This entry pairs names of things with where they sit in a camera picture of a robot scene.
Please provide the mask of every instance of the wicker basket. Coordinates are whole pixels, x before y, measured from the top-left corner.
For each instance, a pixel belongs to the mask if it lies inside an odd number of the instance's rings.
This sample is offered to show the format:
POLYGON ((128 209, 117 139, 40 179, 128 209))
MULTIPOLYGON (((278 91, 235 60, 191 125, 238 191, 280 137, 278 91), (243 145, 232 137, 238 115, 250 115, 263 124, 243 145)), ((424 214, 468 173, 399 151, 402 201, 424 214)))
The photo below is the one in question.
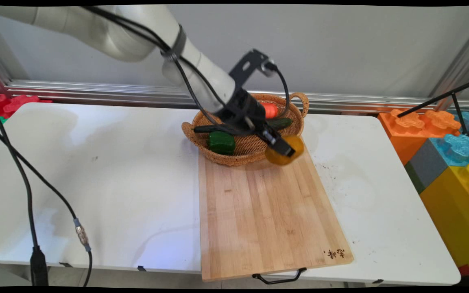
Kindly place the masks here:
MULTIPOLYGON (((278 96, 269 94, 252 95, 259 102, 276 104, 279 113, 283 112, 283 110, 285 109, 286 101, 284 98, 280 98, 278 96)), ((291 118, 292 124, 287 128, 279 131, 282 136, 299 136, 303 131, 303 118, 307 115, 309 106, 308 98, 303 93, 293 93, 292 95, 290 95, 290 99, 292 98, 301 99, 301 101, 303 102, 303 111, 300 112, 296 106, 290 103, 290 107, 288 109, 288 112, 285 114, 285 117, 291 118)), ((220 119, 218 119, 214 115, 211 115, 211 118, 213 118, 215 122, 221 123, 220 119)), ((193 119, 193 124, 189 124, 188 122, 182 123, 182 130, 184 131, 186 137, 192 143, 194 143, 199 148, 200 152, 202 152, 205 157, 209 160, 221 165, 240 166, 245 165, 247 163, 260 161, 265 158, 264 151, 267 145, 256 135, 246 137, 235 136, 234 140, 236 141, 236 148, 234 149, 233 155, 221 155, 210 151, 206 147, 206 140, 209 137, 209 134, 195 133, 193 131, 196 126, 202 125, 211 125, 211 123, 203 115, 202 112, 199 112, 195 116, 195 119, 193 119)))

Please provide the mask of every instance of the black bracket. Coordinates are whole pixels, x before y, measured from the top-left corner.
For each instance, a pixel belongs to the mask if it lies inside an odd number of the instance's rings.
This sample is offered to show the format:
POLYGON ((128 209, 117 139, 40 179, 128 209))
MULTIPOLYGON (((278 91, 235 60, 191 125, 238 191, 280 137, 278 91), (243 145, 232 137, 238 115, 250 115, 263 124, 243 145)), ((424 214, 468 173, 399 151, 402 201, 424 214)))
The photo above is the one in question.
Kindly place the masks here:
POLYGON ((270 62, 268 56, 256 49, 252 49, 245 54, 229 72, 229 75, 234 79, 236 85, 235 91, 244 85, 256 69, 268 75, 268 71, 262 67, 262 65, 267 62, 270 62))
POLYGON ((296 276, 295 276, 294 278, 292 278, 292 279, 286 279, 286 280, 276 280, 276 281, 271 281, 271 282, 269 282, 269 281, 265 280, 265 279, 262 277, 262 275, 260 275, 260 274, 253 274, 253 278, 258 279, 258 280, 264 282, 264 283, 267 284, 267 285, 281 284, 281 283, 283 283, 283 282, 294 282, 295 280, 297 280, 297 279, 299 278, 299 276, 301 276, 301 273, 303 273, 303 272, 306 271, 306 270, 307 270, 306 267, 302 267, 301 269, 298 269, 298 273, 296 274, 296 276))
POLYGON ((177 39, 173 44, 173 48, 169 49, 167 52, 160 52, 162 57, 169 61, 175 61, 180 58, 182 51, 184 51, 185 42, 188 40, 188 37, 185 34, 184 28, 182 25, 179 24, 179 31, 177 35, 177 39))

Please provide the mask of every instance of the wooden cutting board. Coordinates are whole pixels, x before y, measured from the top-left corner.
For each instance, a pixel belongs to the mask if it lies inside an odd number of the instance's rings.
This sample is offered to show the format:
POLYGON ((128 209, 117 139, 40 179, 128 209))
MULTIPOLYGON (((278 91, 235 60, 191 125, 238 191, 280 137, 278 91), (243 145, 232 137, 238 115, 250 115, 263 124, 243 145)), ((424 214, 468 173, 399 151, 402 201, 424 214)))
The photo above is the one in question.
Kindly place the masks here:
POLYGON ((353 261, 307 150, 287 166, 200 155, 199 181, 204 281, 353 261))

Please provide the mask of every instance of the black metal handle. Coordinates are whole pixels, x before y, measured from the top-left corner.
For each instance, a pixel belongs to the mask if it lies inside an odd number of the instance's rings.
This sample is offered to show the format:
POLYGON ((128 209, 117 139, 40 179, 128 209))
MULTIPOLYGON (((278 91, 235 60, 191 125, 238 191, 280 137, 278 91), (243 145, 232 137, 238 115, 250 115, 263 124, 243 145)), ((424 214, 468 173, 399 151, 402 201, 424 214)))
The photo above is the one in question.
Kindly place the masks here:
POLYGON ((276 280, 276 281, 271 281, 271 282, 269 282, 269 281, 265 280, 265 279, 262 277, 262 275, 260 275, 260 274, 253 274, 253 278, 258 279, 258 280, 264 282, 264 283, 267 284, 267 285, 281 284, 281 283, 283 283, 283 282, 294 282, 295 280, 297 280, 297 279, 299 278, 299 276, 301 276, 301 273, 303 273, 303 272, 306 271, 306 270, 307 270, 306 267, 302 267, 301 269, 298 269, 298 273, 296 274, 296 276, 295 276, 294 278, 292 278, 292 279, 286 279, 286 280, 276 280))

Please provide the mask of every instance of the orange building block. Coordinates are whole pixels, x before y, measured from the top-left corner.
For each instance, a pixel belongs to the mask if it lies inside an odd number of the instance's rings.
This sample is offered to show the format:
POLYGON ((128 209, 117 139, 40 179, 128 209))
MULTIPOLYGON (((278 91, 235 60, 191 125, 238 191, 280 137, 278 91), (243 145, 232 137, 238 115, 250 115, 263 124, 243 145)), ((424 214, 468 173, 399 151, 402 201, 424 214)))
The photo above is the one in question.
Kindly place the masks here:
POLYGON ((397 155, 406 165, 421 148, 428 137, 444 137, 446 134, 459 135, 460 123, 454 115, 445 111, 428 110, 424 115, 415 112, 398 118, 403 111, 393 109, 390 113, 380 113, 379 121, 383 125, 397 155))

